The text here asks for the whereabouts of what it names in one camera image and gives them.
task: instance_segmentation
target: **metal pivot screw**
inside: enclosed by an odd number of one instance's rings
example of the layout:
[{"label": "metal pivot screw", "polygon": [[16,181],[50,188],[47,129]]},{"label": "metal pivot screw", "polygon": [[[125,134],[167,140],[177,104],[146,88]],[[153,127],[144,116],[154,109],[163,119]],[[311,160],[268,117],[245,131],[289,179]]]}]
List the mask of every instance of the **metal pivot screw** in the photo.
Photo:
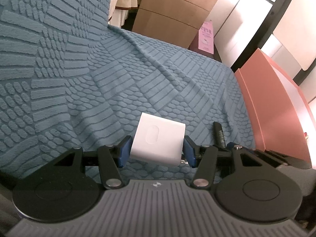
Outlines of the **metal pivot screw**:
[{"label": "metal pivot screw", "polygon": [[241,150],[241,149],[242,149],[242,146],[241,146],[241,145],[234,145],[234,149],[235,149],[235,150]]},{"label": "metal pivot screw", "polygon": [[121,180],[116,178],[108,179],[105,183],[109,187],[118,187],[122,184]]},{"label": "metal pivot screw", "polygon": [[209,182],[208,180],[206,179],[195,179],[193,181],[193,184],[196,186],[196,187],[205,187],[205,186],[208,186],[209,185]]}]

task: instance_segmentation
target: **ribbed gray plate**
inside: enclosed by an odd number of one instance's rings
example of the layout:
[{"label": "ribbed gray plate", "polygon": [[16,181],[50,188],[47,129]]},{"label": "ribbed gray plate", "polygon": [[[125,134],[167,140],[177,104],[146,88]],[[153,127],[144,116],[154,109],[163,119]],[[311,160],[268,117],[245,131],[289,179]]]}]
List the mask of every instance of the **ribbed gray plate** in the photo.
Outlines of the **ribbed gray plate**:
[{"label": "ribbed gray plate", "polygon": [[23,219],[7,237],[305,237],[294,221],[257,225],[224,212],[207,191],[184,180],[131,180],[106,191],[85,215],[63,223]]}]

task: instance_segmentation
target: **pink label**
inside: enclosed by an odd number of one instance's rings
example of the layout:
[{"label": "pink label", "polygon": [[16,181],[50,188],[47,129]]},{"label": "pink label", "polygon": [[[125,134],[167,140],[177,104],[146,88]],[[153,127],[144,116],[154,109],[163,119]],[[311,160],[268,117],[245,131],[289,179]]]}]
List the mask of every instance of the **pink label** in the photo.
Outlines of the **pink label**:
[{"label": "pink label", "polygon": [[214,32],[211,21],[204,22],[198,32],[198,48],[211,54],[214,53]]}]

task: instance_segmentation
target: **bed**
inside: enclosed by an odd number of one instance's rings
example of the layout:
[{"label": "bed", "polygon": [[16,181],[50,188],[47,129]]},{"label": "bed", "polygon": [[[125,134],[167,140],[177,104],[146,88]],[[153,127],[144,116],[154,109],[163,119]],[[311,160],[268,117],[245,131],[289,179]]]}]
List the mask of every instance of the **bed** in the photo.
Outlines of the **bed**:
[{"label": "bed", "polygon": [[[134,135],[142,112],[186,124],[196,144],[254,148],[230,68],[195,52],[108,25],[110,0],[0,0],[0,171],[23,178],[73,146]],[[129,160],[124,179],[190,179]],[[98,171],[87,175],[99,180]]]}]

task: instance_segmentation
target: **white box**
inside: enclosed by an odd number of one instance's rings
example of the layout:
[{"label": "white box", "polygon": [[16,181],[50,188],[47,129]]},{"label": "white box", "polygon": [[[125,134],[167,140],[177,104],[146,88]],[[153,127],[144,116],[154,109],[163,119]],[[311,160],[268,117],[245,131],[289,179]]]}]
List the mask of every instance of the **white box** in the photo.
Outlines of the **white box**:
[{"label": "white box", "polygon": [[175,167],[181,161],[185,124],[142,113],[130,158]]}]

